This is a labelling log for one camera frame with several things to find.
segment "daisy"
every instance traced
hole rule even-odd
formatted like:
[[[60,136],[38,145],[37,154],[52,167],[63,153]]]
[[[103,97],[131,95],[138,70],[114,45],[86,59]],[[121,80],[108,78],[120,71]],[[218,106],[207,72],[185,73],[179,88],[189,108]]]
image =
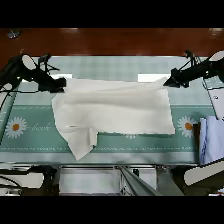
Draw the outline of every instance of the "daisy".
[[[129,135],[129,134],[124,134],[126,138],[134,139],[136,138],[137,135]]]
[[[17,138],[26,130],[26,121],[21,117],[14,117],[6,126],[6,135],[8,138]]]
[[[179,127],[179,131],[182,131],[182,135],[191,138],[193,136],[193,124],[197,124],[197,122],[193,118],[185,116],[179,119],[177,127]]]

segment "white cloth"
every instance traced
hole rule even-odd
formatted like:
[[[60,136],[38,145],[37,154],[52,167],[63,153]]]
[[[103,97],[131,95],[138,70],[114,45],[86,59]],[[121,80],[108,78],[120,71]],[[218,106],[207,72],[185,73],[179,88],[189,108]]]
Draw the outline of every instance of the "white cloth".
[[[56,128],[77,160],[97,144],[98,132],[174,134],[166,80],[67,80],[52,100]]]

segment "brown floor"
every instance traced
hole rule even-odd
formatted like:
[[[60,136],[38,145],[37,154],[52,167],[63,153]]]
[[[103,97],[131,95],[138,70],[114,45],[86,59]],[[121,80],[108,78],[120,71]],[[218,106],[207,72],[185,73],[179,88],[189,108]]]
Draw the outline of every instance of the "brown floor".
[[[9,39],[0,28],[0,68],[12,56],[164,55],[181,56],[189,49],[199,56],[224,50],[223,28],[21,28]]]

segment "blue cloth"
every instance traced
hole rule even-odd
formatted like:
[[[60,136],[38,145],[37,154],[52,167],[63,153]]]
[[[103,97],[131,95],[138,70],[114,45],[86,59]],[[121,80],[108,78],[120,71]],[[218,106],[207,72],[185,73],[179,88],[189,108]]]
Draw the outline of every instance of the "blue cloth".
[[[200,164],[204,165],[224,157],[224,121],[214,116],[200,121]]]

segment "table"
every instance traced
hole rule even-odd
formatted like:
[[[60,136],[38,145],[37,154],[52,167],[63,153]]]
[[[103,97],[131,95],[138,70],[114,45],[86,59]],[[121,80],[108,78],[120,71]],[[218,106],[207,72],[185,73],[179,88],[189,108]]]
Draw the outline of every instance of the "table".
[[[186,63],[184,57],[150,56],[62,56],[52,57],[49,64],[60,68],[60,74],[74,78],[138,81],[138,74],[167,74]],[[36,83],[21,83],[20,91],[37,90]],[[55,94],[17,93],[8,122],[21,118],[27,128],[17,138],[4,133],[0,162],[59,164],[195,164],[198,149],[191,135],[183,134],[179,124],[187,127],[189,119],[214,115],[209,95],[197,79],[190,87],[168,88],[175,135],[99,134],[97,146],[76,161],[66,141],[54,124],[51,99]]]

